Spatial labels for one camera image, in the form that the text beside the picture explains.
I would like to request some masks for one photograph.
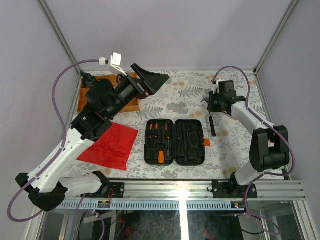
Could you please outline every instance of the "floral pattern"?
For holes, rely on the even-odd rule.
[[[89,72],[105,75],[105,72]],[[216,137],[211,137],[207,104],[201,102],[214,89],[211,79],[214,71],[161,71],[170,79],[154,96],[140,101],[140,111],[120,113],[114,122],[138,130],[127,171],[76,161],[65,177],[83,176],[92,171],[102,171],[110,178],[145,179],[228,179],[249,161],[251,135],[240,122],[223,113],[212,113]],[[245,72],[250,82],[249,103],[261,115],[265,115],[257,83],[252,71]],[[238,71],[222,71],[221,79],[233,80],[238,96],[247,96],[247,82]],[[144,160],[145,129],[150,119],[197,119],[202,123],[204,137],[211,146],[205,148],[205,162],[200,166],[151,166]],[[264,176],[265,179],[281,179]]]

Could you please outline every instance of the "table surface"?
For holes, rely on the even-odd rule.
[[[89,72],[105,75],[105,72]],[[110,178],[131,179],[228,179],[230,174],[249,161],[251,135],[242,124],[223,114],[212,113],[217,137],[211,137],[209,113],[203,98],[214,89],[211,79],[215,71],[162,71],[170,79],[154,96],[140,101],[140,111],[119,113],[114,122],[138,130],[127,171],[111,169],[91,163],[76,161],[65,177],[83,176],[93,171],[102,171]],[[263,116],[263,104],[252,71],[245,72],[250,81],[250,105]],[[247,82],[238,71],[222,71],[218,78],[233,80],[238,96],[247,96]],[[205,162],[199,166],[180,166],[174,161],[169,166],[151,166],[144,160],[145,129],[150,119],[197,119],[201,122],[204,137],[211,146],[205,148]],[[282,179],[264,176],[264,179]]]

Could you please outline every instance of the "red fabric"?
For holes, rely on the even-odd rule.
[[[100,139],[78,157],[78,160],[126,171],[137,135],[138,130],[112,123]]]

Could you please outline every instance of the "toolbox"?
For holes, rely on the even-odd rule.
[[[144,160],[150,165],[167,166],[174,160],[181,166],[201,165],[205,162],[205,142],[199,120],[173,123],[170,119],[152,119],[145,129]]]

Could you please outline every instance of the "orange wooden box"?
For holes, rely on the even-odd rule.
[[[130,73],[130,76],[133,78],[138,78],[137,74],[135,72]],[[116,81],[117,76],[116,75],[104,75],[104,76],[96,76],[95,79],[108,79],[113,86],[117,86],[118,83]],[[78,114],[84,109],[85,105],[87,105],[88,100],[86,98],[87,92],[90,90],[90,88],[82,88],[80,90],[80,96],[79,96],[79,102],[78,102]],[[134,98],[131,102],[125,106],[120,113],[128,113],[128,112],[137,112],[140,111],[140,100]]]

